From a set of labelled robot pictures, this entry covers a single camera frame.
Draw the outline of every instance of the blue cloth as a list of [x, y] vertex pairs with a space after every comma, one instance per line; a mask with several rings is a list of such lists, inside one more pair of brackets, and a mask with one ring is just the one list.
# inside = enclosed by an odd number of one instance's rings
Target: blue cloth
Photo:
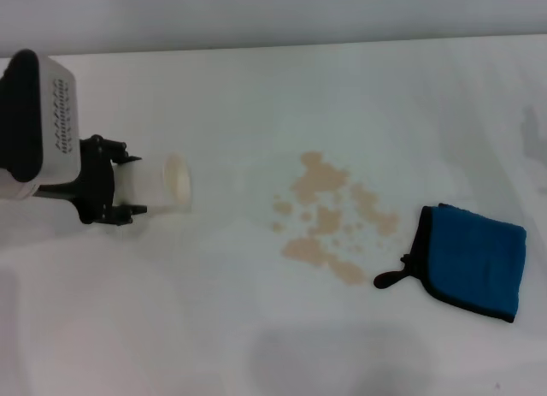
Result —
[[432, 208], [429, 283], [453, 299], [515, 316], [526, 231], [451, 206]]

